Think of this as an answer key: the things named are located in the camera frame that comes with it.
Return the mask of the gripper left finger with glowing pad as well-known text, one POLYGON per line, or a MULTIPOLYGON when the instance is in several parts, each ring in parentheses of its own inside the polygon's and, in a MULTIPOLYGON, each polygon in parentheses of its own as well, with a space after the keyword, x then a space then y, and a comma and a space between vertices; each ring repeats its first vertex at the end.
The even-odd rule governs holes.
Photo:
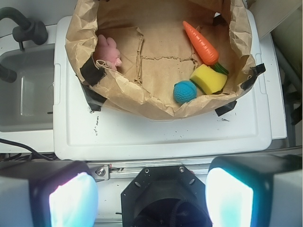
POLYGON ((82 161, 7 161, 0 165, 2 227, 92 227, 98 187, 82 161))

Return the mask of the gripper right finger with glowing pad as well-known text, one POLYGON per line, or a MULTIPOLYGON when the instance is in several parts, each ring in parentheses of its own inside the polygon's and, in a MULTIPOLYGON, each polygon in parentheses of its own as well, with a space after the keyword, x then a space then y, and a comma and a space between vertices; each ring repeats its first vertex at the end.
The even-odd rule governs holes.
POLYGON ((205 197, 215 227, 301 227, 303 158, 217 156, 209 166, 205 197))

